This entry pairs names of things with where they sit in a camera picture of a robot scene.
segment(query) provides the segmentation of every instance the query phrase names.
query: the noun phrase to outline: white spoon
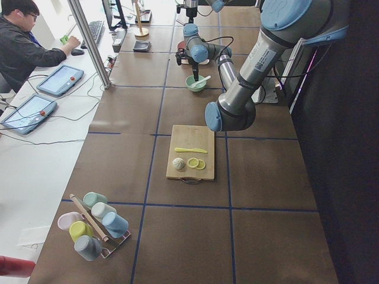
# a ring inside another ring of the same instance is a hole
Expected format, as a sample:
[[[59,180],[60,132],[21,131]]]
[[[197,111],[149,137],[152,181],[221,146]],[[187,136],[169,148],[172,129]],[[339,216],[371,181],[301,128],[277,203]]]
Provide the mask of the white spoon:
[[[194,88],[194,87],[196,87],[198,84],[200,84],[200,83],[202,83],[202,82],[204,82],[204,81],[206,81],[206,80],[209,80],[209,79],[211,79],[211,76],[207,76],[207,77],[205,77],[205,78],[202,78],[201,80],[199,80],[199,81],[197,81],[197,82],[195,82],[195,83],[190,84],[189,87],[190,87],[190,88]]]

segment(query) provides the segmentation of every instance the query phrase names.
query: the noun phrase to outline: white garlic bulb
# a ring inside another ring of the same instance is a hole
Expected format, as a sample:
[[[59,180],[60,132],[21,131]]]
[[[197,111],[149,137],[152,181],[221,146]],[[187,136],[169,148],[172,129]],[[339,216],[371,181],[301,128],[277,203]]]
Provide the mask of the white garlic bulb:
[[[185,162],[184,162],[184,160],[182,158],[175,158],[172,161],[172,165],[174,166],[175,169],[181,170],[181,169],[184,168]]]

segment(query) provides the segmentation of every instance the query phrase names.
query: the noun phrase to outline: tiled table surface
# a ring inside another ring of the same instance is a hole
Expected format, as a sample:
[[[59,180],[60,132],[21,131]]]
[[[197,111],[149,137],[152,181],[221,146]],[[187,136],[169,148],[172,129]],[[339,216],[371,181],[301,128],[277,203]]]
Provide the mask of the tiled table surface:
[[[210,63],[200,66],[212,75],[207,88],[185,88],[191,68],[177,66],[174,54],[182,40],[175,19],[187,21],[184,11],[176,15],[174,1],[149,4],[151,51],[133,53],[130,29],[29,283],[337,283],[285,104],[258,105],[253,126],[216,134],[214,181],[165,178],[172,125],[205,125],[204,108],[221,83]],[[235,38],[238,69],[260,25],[252,7],[226,7],[195,23],[204,37]],[[132,234],[94,262],[56,226],[76,210],[69,194],[89,191],[106,195]]]

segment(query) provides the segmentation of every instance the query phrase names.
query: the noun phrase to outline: tablet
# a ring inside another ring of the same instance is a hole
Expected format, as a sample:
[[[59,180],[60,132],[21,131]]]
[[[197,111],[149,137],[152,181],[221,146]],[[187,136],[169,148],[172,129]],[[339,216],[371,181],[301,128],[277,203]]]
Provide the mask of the tablet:
[[[81,79],[83,74],[83,70],[62,65],[42,81],[37,89],[49,95],[62,96]]]
[[[6,129],[28,134],[36,129],[57,108],[57,102],[37,93],[7,116],[1,124]]]

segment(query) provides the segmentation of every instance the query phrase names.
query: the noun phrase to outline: yellow knife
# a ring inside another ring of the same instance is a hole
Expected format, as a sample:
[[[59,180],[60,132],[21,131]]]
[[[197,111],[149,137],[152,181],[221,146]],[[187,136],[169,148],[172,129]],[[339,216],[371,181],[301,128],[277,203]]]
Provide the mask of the yellow knife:
[[[208,151],[200,148],[186,149],[186,148],[175,148],[175,152],[194,152],[194,153],[204,153],[207,154]]]

